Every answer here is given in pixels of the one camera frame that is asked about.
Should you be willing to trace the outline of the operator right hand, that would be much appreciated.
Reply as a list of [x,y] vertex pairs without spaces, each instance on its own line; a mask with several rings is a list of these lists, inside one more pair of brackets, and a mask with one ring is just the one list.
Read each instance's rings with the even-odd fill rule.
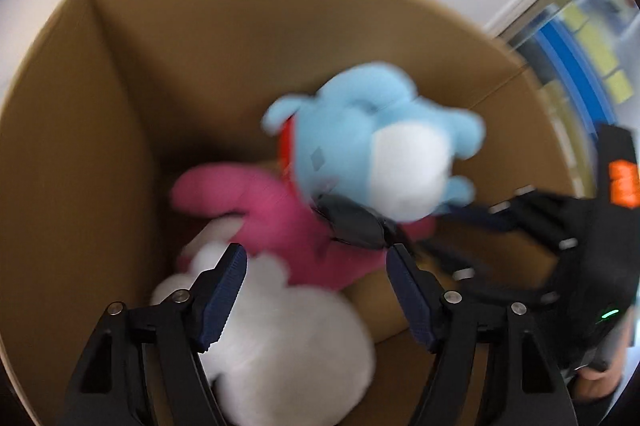
[[620,351],[608,370],[598,372],[593,368],[582,368],[577,374],[574,399],[587,402],[612,394],[623,378],[626,350]]

